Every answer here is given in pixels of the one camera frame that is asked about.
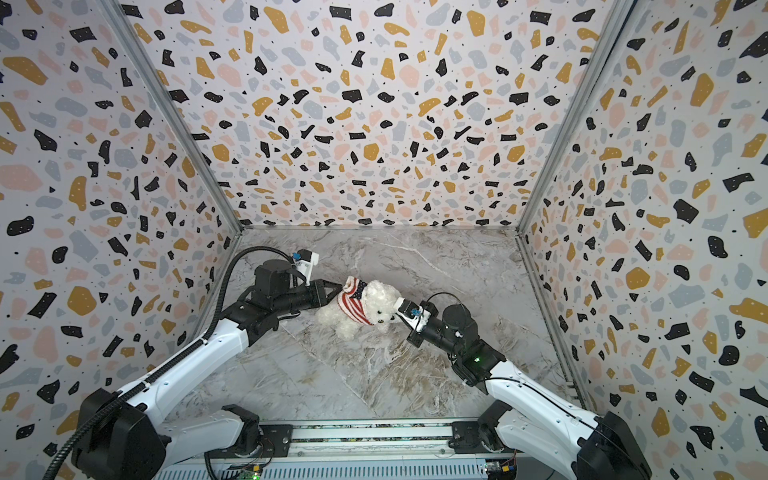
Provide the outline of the red white striped knit sweater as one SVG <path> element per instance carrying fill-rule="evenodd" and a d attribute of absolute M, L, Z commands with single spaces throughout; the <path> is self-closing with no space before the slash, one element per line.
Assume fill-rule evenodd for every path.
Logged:
<path fill-rule="evenodd" d="M 336 297 L 340 310 L 352 321 L 361 325 L 371 325 L 363 307 L 363 294 L 367 283 L 356 277 L 349 276 Z"/>

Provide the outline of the white plush teddy bear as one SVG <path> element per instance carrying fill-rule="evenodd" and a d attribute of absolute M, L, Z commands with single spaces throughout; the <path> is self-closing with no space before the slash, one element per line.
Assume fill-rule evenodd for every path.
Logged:
<path fill-rule="evenodd" d="M 395 304 L 401 294 L 395 287 L 378 280 L 366 283 L 362 303 L 371 325 L 361 325 L 349 319 L 337 305 L 339 294 L 317 311 L 319 324 L 331 328 L 344 341 L 354 340 L 361 329 L 386 331 L 397 318 Z"/>

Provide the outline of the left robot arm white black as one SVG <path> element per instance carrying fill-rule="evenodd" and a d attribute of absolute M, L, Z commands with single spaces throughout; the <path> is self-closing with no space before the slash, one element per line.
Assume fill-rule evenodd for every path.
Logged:
<path fill-rule="evenodd" d="M 115 392 L 89 395 L 77 430 L 58 457 L 93 479 L 152 479 L 170 465 L 214 450 L 236 456 L 264 451 L 259 416 L 238 405 L 189 423 L 167 418 L 204 379 L 277 330 L 282 320 L 332 302 L 343 287 L 312 279 L 316 263 L 296 253 L 257 267 L 252 285 L 190 345 Z"/>

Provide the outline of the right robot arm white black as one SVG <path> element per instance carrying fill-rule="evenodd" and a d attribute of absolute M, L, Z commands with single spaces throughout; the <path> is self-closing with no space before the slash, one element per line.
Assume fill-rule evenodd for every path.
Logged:
<path fill-rule="evenodd" d="M 400 298 L 398 316 L 407 340 L 429 343 L 448 356 L 469 387 L 493 398 L 478 419 L 480 444 L 491 452 L 521 451 L 567 479 L 649 479 L 652 470 L 627 422 L 598 415 L 562 399 L 482 340 L 462 304 L 444 310 Z"/>

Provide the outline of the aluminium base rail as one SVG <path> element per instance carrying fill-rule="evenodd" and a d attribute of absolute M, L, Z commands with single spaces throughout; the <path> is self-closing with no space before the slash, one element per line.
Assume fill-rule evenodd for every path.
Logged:
<path fill-rule="evenodd" d="M 460 455 L 505 458 L 509 447 L 491 447 L 481 439 L 473 418 L 263 421 L 236 429 L 225 412 L 163 423 L 168 437 L 167 463 L 209 455 L 234 462 L 318 458 L 452 458 Z"/>

